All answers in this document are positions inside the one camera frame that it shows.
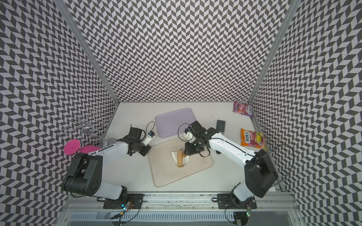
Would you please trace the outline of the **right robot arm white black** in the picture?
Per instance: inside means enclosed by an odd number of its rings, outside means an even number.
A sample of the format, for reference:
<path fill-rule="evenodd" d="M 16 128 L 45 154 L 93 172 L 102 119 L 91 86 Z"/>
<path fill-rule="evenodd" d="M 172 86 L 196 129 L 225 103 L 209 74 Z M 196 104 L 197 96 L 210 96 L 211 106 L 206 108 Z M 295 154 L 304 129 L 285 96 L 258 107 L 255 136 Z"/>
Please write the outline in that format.
<path fill-rule="evenodd" d="M 226 138 L 215 128 L 205 129 L 198 121 L 188 125 L 183 136 L 186 138 L 184 154 L 200 154 L 204 149 L 213 149 L 229 157 L 244 169 L 244 180 L 231 191 L 231 197 L 246 202 L 256 196 L 263 198 L 278 179 L 278 173 L 270 155 L 263 149 L 249 150 Z"/>

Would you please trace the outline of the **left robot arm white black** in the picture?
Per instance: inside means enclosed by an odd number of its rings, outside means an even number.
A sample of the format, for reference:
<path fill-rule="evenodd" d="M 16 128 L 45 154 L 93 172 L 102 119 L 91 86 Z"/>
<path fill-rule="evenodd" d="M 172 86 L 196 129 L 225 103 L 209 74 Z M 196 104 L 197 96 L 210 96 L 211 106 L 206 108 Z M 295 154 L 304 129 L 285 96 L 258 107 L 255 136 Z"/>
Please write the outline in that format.
<path fill-rule="evenodd" d="M 125 199 L 127 188 L 105 181 L 102 178 L 103 167 L 124 155 L 140 153 L 146 156 L 151 150 L 150 141 L 154 131 L 146 132 L 131 127 L 129 134 L 116 140 L 112 145 L 91 153 L 77 153 L 67 170 L 62 189 L 72 196 L 93 196 L 110 200 Z"/>

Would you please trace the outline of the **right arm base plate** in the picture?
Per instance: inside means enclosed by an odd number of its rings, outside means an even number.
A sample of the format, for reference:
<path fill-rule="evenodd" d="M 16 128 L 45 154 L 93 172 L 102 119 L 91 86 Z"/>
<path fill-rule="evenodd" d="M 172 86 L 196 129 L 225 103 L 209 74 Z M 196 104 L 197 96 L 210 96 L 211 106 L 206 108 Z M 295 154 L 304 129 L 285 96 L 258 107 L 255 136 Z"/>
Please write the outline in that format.
<path fill-rule="evenodd" d="M 252 210 L 257 209 L 255 198 L 252 196 L 245 201 L 240 201 L 235 195 L 219 193 L 216 195 L 219 209 L 240 209 L 246 210 L 248 207 Z"/>

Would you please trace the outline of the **wooden dough roller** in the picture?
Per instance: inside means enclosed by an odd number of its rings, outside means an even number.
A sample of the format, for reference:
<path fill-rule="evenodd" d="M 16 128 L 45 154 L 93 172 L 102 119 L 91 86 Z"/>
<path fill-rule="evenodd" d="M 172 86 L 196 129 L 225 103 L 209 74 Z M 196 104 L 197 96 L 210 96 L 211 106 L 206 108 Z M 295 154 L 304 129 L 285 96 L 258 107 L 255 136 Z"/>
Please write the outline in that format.
<path fill-rule="evenodd" d="M 183 151 L 177 152 L 177 167 L 182 167 L 185 163 L 185 161 L 188 161 L 188 156 L 184 154 Z"/>

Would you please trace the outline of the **white dough ball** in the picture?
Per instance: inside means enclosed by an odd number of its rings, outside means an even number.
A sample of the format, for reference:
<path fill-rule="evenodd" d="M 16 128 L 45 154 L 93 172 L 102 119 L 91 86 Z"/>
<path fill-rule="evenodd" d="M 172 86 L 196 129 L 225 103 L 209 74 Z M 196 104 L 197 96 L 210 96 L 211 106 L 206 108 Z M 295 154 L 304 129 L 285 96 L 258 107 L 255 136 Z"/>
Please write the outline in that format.
<path fill-rule="evenodd" d="M 171 152 L 171 154 L 172 154 L 172 158 L 174 159 L 175 163 L 177 164 L 177 152 Z"/>

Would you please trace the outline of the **beige plastic tray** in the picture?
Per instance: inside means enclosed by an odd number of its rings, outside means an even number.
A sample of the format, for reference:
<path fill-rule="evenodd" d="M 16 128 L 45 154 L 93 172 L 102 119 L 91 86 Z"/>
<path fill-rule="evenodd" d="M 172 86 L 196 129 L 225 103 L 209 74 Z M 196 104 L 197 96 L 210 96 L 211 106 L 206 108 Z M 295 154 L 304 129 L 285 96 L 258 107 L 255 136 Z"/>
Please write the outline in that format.
<path fill-rule="evenodd" d="M 184 142 L 173 139 L 151 148 L 147 156 L 156 187 L 163 187 L 213 166 L 211 156 L 185 155 L 184 146 Z"/>

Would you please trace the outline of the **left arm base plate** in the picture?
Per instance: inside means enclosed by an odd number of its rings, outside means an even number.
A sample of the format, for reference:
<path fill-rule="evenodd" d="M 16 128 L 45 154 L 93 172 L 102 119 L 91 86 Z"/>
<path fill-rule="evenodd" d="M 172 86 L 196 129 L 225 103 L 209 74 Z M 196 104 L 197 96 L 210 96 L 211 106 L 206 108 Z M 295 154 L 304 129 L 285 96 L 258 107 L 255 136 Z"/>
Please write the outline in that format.
<path fill-rule="evenodd" d="M 132 209 L 138 210 L 142 206 L 144 194 L 136 193 L 136 194 L 128 194 L 125 197 L 120 197 L 117 200 L 106 199 L 103 205 L 103 209 L 112 209 L 112 210 L 121 210 L 123 209 L 128 202 L 132 203 Z"/>

